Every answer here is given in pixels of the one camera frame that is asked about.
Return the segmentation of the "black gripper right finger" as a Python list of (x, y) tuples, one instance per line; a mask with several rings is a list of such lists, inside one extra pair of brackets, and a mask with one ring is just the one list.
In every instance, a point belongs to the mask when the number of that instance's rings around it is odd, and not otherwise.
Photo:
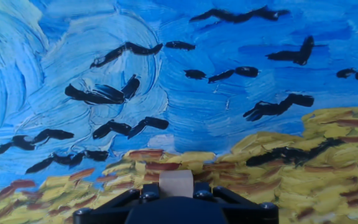
[(202, 203), (196, 213), (206, 223), (279, 224), (279, 209), (274, 203), (255, 203), (222, 186), (197, 182), (193, 199)]

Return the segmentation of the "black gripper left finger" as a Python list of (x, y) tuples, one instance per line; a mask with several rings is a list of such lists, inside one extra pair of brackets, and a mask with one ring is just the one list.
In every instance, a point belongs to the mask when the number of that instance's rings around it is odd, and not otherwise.
[(79, 208), (73, 212), (73, 224), (125, 223), (129, 213), (139, 205), (160, 198), (158, 182), (129, 189), (97, 208)]

